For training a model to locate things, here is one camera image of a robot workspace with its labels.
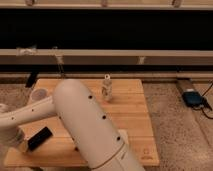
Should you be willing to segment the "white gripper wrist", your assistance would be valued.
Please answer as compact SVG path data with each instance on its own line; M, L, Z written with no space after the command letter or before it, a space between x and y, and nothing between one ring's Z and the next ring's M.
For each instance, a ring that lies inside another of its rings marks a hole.
M28 141L24 140L25 134L20 128L7 129L2 132L2 143L8 147L18 147L22 153L29 150Z

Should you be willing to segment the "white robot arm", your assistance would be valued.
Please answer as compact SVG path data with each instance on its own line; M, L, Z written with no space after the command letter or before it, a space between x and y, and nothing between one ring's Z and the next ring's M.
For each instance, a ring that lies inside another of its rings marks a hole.
M66 79L37 102L0 114L0 143L16 147L22 124L57 116L91 171L146 171L92 91L80 80Z

